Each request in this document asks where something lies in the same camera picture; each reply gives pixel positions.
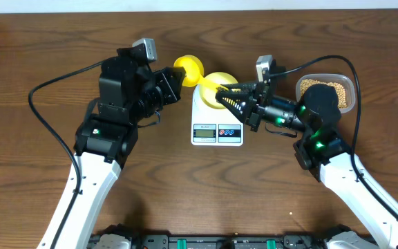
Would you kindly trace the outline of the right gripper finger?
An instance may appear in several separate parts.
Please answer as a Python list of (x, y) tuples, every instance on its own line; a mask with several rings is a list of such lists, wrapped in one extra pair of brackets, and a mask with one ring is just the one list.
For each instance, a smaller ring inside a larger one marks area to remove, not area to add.
[(218, 87), (216, 99), (220, 98), (245, 98), (251, 96), (256, 89), (255, 82), (223, 84)]
[(230, 113), (241, 123), (247, 125), (249, 116), (254, 108), (254, 98), (232, 99), (228, 97), (216, 97), (216, 100), (222, 104)]

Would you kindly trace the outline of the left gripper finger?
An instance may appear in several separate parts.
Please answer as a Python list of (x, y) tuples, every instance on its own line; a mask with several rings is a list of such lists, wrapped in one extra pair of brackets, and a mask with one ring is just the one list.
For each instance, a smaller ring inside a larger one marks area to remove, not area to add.
[(162, 92), (162, 103), (173, 104), (180, 100), (182, 89), (181, 71), (158, 71), (156, 74), (156, 84)]
[(182, 83), (185, 77), (185, 70), (183, 67), (166, 67), (164, 76), (167, 79), (168, 86), (172, 93), (180, 93)]

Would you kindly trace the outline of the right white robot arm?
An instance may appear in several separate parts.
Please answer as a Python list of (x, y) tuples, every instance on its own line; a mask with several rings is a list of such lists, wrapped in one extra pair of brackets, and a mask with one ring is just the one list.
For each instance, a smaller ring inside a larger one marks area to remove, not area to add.
[(216, 100), (255, 129), (264, 120), (300, 132), (293, 144), (299, 165), (332, 190), (368, 230), (379, 248), (398, 248), (398, 202), (369, 174), (342, 138), (339, 98), (334, 87), (310, 86), (298, 102), (263, 93), (264, 85), (230, 84)]

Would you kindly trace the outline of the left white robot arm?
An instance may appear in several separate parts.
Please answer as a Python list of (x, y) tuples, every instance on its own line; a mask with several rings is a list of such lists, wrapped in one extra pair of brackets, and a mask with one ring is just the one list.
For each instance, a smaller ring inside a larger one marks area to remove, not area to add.
[(140, 121), (180, 99), (181, 66), (152, 71), (123, 55), (98, 64), (99, 97), (88, 107), (68, 152), (71, 169), (39, 248), (85, 248), (107, 194), (138, 140)]

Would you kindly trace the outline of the yellow plastic scoop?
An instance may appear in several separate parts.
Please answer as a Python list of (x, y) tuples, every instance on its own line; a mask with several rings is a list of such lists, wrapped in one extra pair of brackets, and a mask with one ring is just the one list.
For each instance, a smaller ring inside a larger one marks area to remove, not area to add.
[(204, 78), (204, 68), (202, 62), (196, 56), (184, 55), (179, 57), (174, 62), (173, 66), (184, 69), (185, 76), (182, 80), (182, 85), (185, 87), (194, 87), (200, 85), (214, 92), (217, 92), (218, 89), (227, 90), (226, 86), (217, 84)]

